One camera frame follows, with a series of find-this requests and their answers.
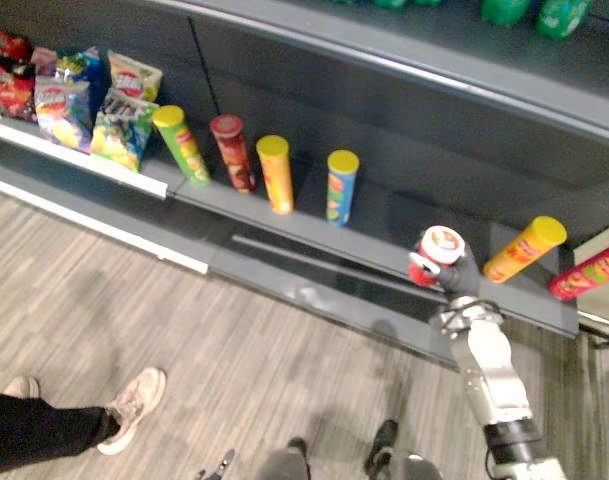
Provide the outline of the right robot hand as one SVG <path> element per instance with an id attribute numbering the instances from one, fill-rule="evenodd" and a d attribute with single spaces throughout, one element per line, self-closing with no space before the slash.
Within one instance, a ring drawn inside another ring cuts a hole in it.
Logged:
<path id="1" fill-rule="evenodd" d="M 451 265 L 440 265 L 418 250 L 409 253 L 409 261 L 409 271 L 418 270 L 424 283 L 430 281 L 430 285 L 439 285 L 449 302 L 462 297 L 479 297 L 480 273 L 469 243 Z"/>

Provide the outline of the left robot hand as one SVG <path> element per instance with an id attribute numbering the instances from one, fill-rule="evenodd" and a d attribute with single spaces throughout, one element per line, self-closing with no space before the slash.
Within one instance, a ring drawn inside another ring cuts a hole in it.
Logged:
<path id="1" fill-rule="evenodd" d="M 229 449 L 212 471 L 207 471 L 206 469 L 200 470 L 195 480 L 222 480 L 228 467 L 232 464 L 235 454 L 236 451 L 234 449 Z"/>

